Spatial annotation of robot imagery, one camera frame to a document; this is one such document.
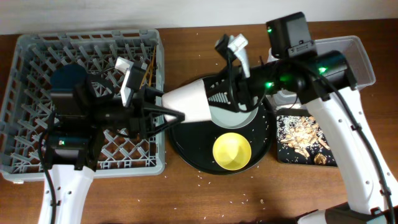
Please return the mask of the grey round plate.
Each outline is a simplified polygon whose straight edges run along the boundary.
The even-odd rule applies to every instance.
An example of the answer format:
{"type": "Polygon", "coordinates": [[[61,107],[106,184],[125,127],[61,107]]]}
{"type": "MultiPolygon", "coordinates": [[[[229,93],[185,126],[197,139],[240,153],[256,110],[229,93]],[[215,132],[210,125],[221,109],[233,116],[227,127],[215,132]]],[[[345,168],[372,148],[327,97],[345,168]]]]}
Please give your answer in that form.
{"type": "Polygon", "coordinates": [[[258,108],[248,113],[232,112],[219,107],[211,106],[210,103],[226,103],[227,96],[224,93],[217,93],[208,98],[211,120],[216,125],[226,129],[238,129],[248,125],[257,115],[258,108]]]}

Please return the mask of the yellow bowl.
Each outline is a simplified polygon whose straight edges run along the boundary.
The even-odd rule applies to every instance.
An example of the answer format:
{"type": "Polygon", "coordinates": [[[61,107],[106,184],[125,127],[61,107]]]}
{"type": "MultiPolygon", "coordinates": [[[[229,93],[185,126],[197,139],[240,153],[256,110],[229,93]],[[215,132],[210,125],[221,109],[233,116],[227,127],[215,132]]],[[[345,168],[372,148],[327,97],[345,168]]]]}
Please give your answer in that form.
{"type": "Polygon", "coordinates": [[[252,149],[244,136],[238,133],[225,133],[215,140],[212,153],[215,162],[220,167],[236,171],[248,165],[252,149]]]}

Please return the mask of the pink plastic cup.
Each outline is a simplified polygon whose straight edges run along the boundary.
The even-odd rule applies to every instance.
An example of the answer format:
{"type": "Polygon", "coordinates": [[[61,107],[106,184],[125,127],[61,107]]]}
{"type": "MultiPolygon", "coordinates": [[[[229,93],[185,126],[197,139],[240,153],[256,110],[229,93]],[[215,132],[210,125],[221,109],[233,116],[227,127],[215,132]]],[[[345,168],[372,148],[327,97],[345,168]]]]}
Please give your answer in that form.
{"type": "Polygon", "coordinates": [[[194,81],[163,94],[161,102],[164,108],[183,113],[185,119],[182,123],[211,121],[210,106],[203,80],[194,81]]]}

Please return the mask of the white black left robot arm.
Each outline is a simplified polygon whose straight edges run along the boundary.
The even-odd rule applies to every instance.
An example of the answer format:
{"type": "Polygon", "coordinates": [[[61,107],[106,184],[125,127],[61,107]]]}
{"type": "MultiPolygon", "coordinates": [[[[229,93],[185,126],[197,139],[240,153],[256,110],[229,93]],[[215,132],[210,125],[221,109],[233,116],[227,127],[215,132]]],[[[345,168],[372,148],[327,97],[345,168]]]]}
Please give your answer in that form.
{"type": "Polygon", "coordinates": [[[154,103],[163,92],[142,86],[141,64],[115,69],[124,74],[120,96],[101,73],[79,64],[64,65],[50,77],[55,109],[39,138],[44,196],[39,223],[80,223],[85,199],[104,146],[104,131],[149,139],[185,119],[181,112],[154,103]]]}

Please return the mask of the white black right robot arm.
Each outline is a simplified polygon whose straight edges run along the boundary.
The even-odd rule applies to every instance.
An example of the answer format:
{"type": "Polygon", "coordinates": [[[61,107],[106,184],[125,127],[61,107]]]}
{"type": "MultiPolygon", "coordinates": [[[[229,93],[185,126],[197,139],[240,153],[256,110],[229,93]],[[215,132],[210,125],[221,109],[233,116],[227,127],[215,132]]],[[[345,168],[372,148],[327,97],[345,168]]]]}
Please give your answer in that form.
{"type": "Polygon", "coordinates": [[[396,223],[397,180],[388,168],[363,113],[354,73],[337,50],[318,54],[303,13],[267,22],[273,62],[251,67],[247,40],[222,36],[216,51],[226,67],[205,85],[211,106],[233,112],[256,109],[266,95],[294,92],[320,125],[343,178],[347,202],[315,210],[297,223],[396,223]]]}

